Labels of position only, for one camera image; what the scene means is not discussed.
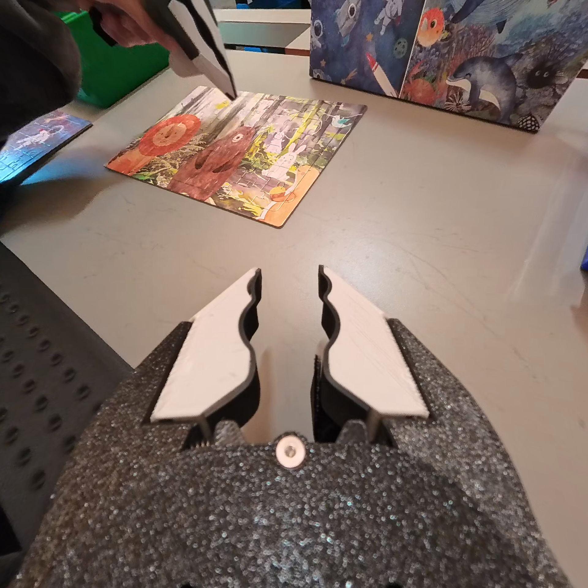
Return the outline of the dark blue illustrated puzzle box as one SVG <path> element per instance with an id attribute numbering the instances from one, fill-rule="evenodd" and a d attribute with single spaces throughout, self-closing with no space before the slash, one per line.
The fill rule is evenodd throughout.
<path id="1" fill-rule="evenodd" d="M 537 133 L 587 62 L 587 1 L 313 1 L 315 79 Z"/>

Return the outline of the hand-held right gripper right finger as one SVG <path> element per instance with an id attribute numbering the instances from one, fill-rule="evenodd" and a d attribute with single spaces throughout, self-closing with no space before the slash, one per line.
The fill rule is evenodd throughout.
<path id="1" fill-rule="evenodd" d="M 354 409 L 378 416 L 428 419 L 420 392 L 386 314 L 327 266 L 318 269 L 321 324 L 327 336 L 323 374 L 334 391 L 333 419 Z"/>

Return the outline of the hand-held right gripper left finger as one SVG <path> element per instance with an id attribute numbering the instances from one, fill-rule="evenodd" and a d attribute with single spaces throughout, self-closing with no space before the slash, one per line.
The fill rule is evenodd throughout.
<path id="1" fill-rule="evenodd" d="M 261 398 L 251 344 L 261 294 L 261 269 L 252 268 L 192 317 L 151 423 L 252 419 Z"/>

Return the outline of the person's left forearm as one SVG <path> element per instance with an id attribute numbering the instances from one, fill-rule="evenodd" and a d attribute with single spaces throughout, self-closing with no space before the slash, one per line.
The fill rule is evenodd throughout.
<path id="1" fill-rule="evenodd" d="M 1 1 L 1 146 L 77 96 L 81 57 L 58 16 L 77 11 L 76 1 Z"/>

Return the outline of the light blue board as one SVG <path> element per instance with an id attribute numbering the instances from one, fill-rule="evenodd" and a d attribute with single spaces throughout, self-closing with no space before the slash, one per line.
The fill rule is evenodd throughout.
<path id="1" fill-rule="evenodd" d="M 58 109 L 19 129 L 1 148 L 1 187 L 22 183 L 91 127 L 91 121 Z"/>

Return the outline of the dark grey desk flap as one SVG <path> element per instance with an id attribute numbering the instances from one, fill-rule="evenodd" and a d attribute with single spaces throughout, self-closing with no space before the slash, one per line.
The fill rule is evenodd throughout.
<path id="1" fill-rule="evenodd" d="M 263 22 L 219 22 L 221 37 L 227 47 L 284 49 L 309 29 L 309 24 Z"/>

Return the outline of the person's left hand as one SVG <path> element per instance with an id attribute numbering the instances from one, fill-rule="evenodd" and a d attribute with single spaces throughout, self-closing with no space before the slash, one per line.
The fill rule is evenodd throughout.
<path id="1" fill-rule="evenodd" d="M 94 15 L 98 30 L 122 47 L 158 43 L 167 50 L 173 39 L 149 17 L 142 1 L 74 1 L 78 10 Z"/>

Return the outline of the grey desk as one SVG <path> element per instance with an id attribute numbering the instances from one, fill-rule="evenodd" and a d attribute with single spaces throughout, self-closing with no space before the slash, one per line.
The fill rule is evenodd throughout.
<path id="1" fill-rule="evenodd" d="M 197 85 L 166 71 L 22 185 L 5 246 L 129 364 L 252 267 L 262 398 L 251 442 L 311 433 L 318 265 L 400 319 L 489 416 L 569 576 L 587 558 L 587 81 L 537 135 L 311 80 L 230 51 L 242 91 L 365 104 L 275 229 L 104 168 Z"/>

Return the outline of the dark perforated panel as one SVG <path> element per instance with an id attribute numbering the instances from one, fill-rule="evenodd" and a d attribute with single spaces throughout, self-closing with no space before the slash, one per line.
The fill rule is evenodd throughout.
<path id="1" fill-rule="evenodd" d="M 132 368 L 1 245 L 1 554 L 25 552 L 82 432 Z"/>

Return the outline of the green plastic bin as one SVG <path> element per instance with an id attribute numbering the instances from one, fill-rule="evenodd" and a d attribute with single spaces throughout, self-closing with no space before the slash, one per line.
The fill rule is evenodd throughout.
<path id="1" fill-rule="evenodd" d="M 101 30 L 96 12 L 57 12 L 81 56 L 77 99 L 107 108 L 168 67 L 169 52 L 152 43 L 131 48 L 115 44 Z"/>

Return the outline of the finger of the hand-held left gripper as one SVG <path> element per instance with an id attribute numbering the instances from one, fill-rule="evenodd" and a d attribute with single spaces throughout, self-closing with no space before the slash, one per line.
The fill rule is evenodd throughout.
<path id="1" fill-rule="evenodd" d="M 198 25 L 202 38 L 199 41 L 200 56 L 198 61 L 202 65 L 207 63 L 204 71 L 213 74 L 211 81 L 214 84 L 233 84 L 232 71 L 210 2 L 197 1 L 196 10 L 202 21 Z"/>
<path id="2" fill-rule="evenodd" d="M 214 84 L 211 81 L 212 73 L 205 72 L 205 62 L 200 64 L 199 41 L 202 40 L 199 34 L 201 18 L 196 10 L 197 1 L 170 1 L 169 13 L 173 33 L 172 38 L 180 47 L 182 57 L 177 59 L 179 66 L 178 74 L 184 77 L 204 76 L 214 87 L 220 90 L 226 97 L 235 100 L 238 97 L 235 81 L 233 84 Z"/>

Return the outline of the forest animal jigsaw puzzle board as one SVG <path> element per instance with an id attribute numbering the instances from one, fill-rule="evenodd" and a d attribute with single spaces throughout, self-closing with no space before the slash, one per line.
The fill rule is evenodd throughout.
<path id="1" fill-rule="evenodd" d="M 281 228 L 367 106 L 198 86 L 105 168 Z"/>

